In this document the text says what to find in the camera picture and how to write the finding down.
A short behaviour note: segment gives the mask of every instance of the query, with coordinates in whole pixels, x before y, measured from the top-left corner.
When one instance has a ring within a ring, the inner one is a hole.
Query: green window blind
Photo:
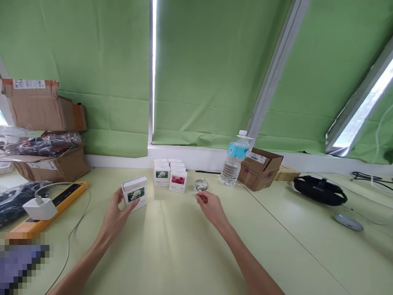
[[[291,1],[158,1],[153,144],[227,148],[245,129]]]
[[[388,41],[391,0],[311,0],[255,147],[325,153],[325,134]]]
[[[59,80],[85,106],[88,154],[147,156],[149,42],[146,0],[0,2],[10,77]]]
[[[393,82],[387,86],[384,94],[379,98],[357,136],[355,137],[348,157],[372,163],[377,151],[375,133],[379,122],[386,110],[393,104]],[[393,163],[393,110],[388,112],[379,130],[379,152],[376,164]]]

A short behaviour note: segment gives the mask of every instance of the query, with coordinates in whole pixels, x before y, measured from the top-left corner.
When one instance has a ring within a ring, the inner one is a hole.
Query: forearm
[[[76,266],[54,287],[48,295],[78,295],[105,254],[108,246],[97,239]]]
[[[227,242],[251,294],[283,295],[283,291],[244,245],[230,223],[217,227]]]

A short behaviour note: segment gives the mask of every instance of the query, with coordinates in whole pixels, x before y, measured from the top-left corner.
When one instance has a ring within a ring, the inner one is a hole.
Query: charger
[[[37,194],[34,199],[31,199],[22,207],[32,220],[49,220],[57,214],[57,209],[52,200],[50,198],[41,198]]]

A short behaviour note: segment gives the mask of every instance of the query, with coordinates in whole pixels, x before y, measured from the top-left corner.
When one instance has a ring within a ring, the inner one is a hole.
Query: red flower image
[[[184,184],[184,177],[172,176],[172,182],[177,184]]]

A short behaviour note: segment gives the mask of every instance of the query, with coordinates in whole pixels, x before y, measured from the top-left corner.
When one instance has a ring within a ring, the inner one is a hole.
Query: brown cardboard box
[[[85,109],[57,95],[58,81],[3,79],[15,126],[30,130],[87,130]]]
[[[252,191],[259,191],[271,185],[284,157],[253,148],[242,162],[238,180]]]
[[[296,177],[300,176],[300,172],[293,170],[287,166],[280,166],[280,169],[276,175],[276,181],[293,181]]]
[[[0,162],[14,162],[20,175],[30,181],[73,182],[90,171],[83,146],[70,149],[57,158],[7,154],[1,156]]]

